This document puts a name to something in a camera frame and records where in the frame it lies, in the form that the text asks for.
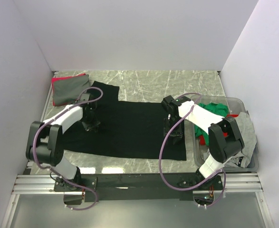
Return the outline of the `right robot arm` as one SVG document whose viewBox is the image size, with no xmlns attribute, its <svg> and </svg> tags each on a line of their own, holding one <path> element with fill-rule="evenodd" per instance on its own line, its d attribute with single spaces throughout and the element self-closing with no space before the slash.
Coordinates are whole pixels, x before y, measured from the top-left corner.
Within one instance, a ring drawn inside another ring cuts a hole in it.
<svg viewBox="0 0 279 228">
<path fill-rule="evenodd" d="M 178 141 L 183 137 L 182 122 L 187 120 L 201 128 L 209 138 L 210 155 L 197 170 L 196 185 L 205 190 L 212 185 L 212 175 L 244 149 L 245 144 L 235 118 L 214 114 L 186 96 L 165 97 L 161 102 L 168 116 L 164 119 L 164 141 L 159 156 L 159 166 L 169 137 Z"/>
</svg>

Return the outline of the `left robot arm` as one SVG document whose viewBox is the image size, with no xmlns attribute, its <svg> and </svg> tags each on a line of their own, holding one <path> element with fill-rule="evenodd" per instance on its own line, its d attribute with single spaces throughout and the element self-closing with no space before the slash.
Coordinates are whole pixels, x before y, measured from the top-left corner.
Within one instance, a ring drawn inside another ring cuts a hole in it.
<svg viewBox="0 0 279 228">
<path fill-rule="evenodd" d="M 94 96 L 88 90 L 83 91 L 76 101 L 68 104 L 53 117 L 43 122 L 30 125 L 26 157 L 34 161 L 41 169 L 50 169 L 65 180 L 65 185 L 72 191 L 81 188 L 83 181 L 80 169 L 64 157 L 63 134 L 75 123 L 85 131 L 96 131 L 100 122 L 94 110 L 103 91 Z"/>
</svg>

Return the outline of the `black t-shirt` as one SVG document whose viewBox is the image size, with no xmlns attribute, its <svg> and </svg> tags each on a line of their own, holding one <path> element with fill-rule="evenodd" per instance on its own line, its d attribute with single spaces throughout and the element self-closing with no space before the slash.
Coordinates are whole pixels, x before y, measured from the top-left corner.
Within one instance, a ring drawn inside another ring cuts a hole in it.
<svg viewBox="0 0 279 228">
<path fill-rule="evenodd" d="M 104 94 L 95 114 L 97 131 L 76 122 L 63 134 L 63 149 L 118 158 L 158 159 L 167 112 L 160 103 L 119 101 L 119 87 L 95 81 Z"/>
</svg>

